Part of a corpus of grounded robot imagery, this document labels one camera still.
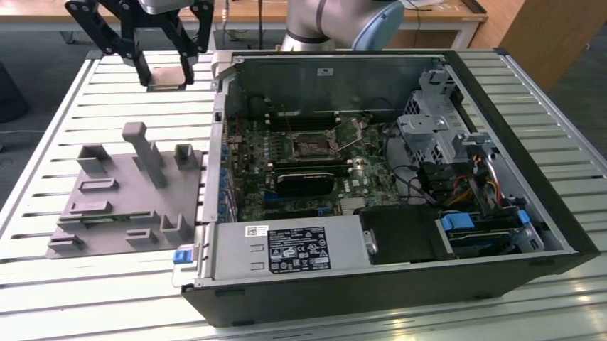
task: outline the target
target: blue tab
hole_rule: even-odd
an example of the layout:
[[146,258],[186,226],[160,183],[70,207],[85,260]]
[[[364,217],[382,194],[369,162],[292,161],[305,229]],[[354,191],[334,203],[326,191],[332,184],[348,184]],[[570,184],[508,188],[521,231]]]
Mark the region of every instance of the blue tab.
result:
[[517,216],[518,216],[518,219],[520,219],[520,223],[522,225],[526,225],[530,223],[530,219],[529,219],[529,215],[526,214],[526,212],[524,210],[518,210],[516,212]]
[[473,222],[468,213],[449,213],[441,219],[444,231],[452,229],[473,229]]
[[450,221],[446,217],[440,218],[440,224],[442,225],[444,231],[450,231],[453,229],[453,225],[450,225]]
[[172,255],[172,263],[176,264],[188,264],[193,262],[192,259],[193,250],[176,250]]

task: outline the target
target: metal panel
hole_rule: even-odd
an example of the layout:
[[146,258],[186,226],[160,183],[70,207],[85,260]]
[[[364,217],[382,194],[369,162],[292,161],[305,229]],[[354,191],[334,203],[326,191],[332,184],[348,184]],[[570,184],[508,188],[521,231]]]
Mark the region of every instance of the metal panel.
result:
[[[541,94],[532,93],[522,81],[513,82],[512,75],[521,79],[522,74],[497,54],[465,51],[461,57],[598,249],[607,251],[607,179],[585,142],[565,130],[558,113],[548,114]],[[157,65],[178,62],[170,52],[148,53],[146,58]],[[0,213],[5,222],[0,238],[2,340],[498,341],[604,336],[607,254],[493,300],[226,329],[208,326],[178,296],[170,284],[172,252],[43,259],[65,193],[79,170],[73,159],[82,143],[101,142],[109,153],[132,153],[120,126],[140,120],[161,151],[184,142],[208,149],[210,55],[201,55],[200,60],[206,62],[196,72],[202,82],[185,92],[165,94],[140,90],[136,74],[121,66],[118,57],[86,61]]]

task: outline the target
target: power supply label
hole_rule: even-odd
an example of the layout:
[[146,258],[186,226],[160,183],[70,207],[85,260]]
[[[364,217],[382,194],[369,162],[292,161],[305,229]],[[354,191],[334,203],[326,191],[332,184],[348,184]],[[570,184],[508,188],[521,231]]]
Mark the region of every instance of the power supply label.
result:
[[330,269],[324,227],[266,231],[266,250],[273,274]]

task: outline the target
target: black cable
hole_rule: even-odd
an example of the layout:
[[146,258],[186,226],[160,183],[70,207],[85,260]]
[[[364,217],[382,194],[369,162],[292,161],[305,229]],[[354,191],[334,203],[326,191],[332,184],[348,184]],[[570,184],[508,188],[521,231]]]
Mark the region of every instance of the black cable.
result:
[[410,2],[410,0],[406,0],[406,2],[414,7],[414,13],[417,14],[417,30],[414,30],[414,38],[413,38],[413,48],[414,48],[414,46],[417,46],[418,30],[421,29],[421,18],[418,17],[418,12],[430,11],[430,9],[421,10],[421,9],[418,9],[417,5],[414,5]]
[[392,168],[393,170],[398,169],[398,168],[408,168],[410,171],[416,172],[418,171],[418,167],[414,167],[413,165],[400,165],[400,166],[396,166],[394,168]]
[[264,27],[261,22],[261,9],[264,6],[262,0],[257,0],[257,15],[258,15],[258,49],[264,49]]
[[388,142],[389,142],[389,135],[392,135],[392,131],[394,130],[394,127],[396,127],[396,124],[398,122],[394,121],[394,123],[392,124],[392,126],[389,127],[389,130],[388,130],[388,135],[385,135],[385,139],[384,139],[384,144],[382,144],[382,157],[384,157],[384,161],[385,161],[385,167],[388,168],[389,170],[389,173],[392,173],[392,175],[394,176],[394,178],[401,182],[404,183],[414,192],[417,192],[425,199],[425,201],[428,201],[428,203],[430,205],[434,205],[434,206],[441,206],[440,203],[436,201],[436,199],[426,193],[424,192],[422,189],[420,189],[417,186],[414,186],[413,184],[410,184],[410,181],[406,181],[405,179],[402,179],[402,177],[394,173],[394,169],[390,167],[389,165],[389,162],[388,162]]
[[[418,178],[416,176],[413,176],[408,182],[412,183],[413,180],[418,180]],[[410,197],[410,186],[406,186],[406,196]]]

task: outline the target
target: green circuit board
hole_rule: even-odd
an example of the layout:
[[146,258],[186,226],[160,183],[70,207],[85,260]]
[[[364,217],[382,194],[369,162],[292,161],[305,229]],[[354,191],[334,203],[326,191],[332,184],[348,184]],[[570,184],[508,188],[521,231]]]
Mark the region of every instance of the green circuit board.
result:
[[[237,220],[257,221],[298,217],[342,215],[342,199],[358,198],[365,206],[400,202],[392,176],[380,156],[380,124],[368,124],[356,131],[348,125],[356,115],[341,117],[345,122],[334,131],[337,152],[324,144],[329,131],[270,132],[261,121],[230,124],[233,136],[230,162],[237,188]],[[314,197],[278,197],[269,163],[348,160],[348,172],[333,179],[333,190]]]

